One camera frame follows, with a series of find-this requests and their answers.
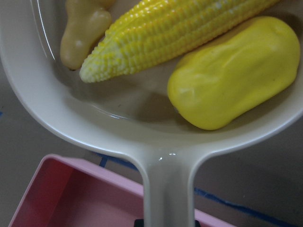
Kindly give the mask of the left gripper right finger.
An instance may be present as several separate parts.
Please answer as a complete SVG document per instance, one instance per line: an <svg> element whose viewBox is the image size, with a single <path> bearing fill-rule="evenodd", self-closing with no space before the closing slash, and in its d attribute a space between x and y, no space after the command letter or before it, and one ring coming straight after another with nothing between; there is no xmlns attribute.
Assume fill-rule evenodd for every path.
<svg viewBox="0 0 303 227"><path fill-rule="evenodd" d="M200 227L200 222L198 220L195 220L195 227Z"/></svg>

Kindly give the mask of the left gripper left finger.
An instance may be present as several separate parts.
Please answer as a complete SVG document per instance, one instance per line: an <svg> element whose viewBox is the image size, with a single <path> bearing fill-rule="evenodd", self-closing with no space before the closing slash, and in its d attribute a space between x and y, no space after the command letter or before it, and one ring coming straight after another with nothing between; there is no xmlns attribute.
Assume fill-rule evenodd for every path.
<svg viewBox="0 0 303 227"><path fill-rule="evenodd" d="M136 219L134 221L134 227L144 227L144 219Z"/></svg>

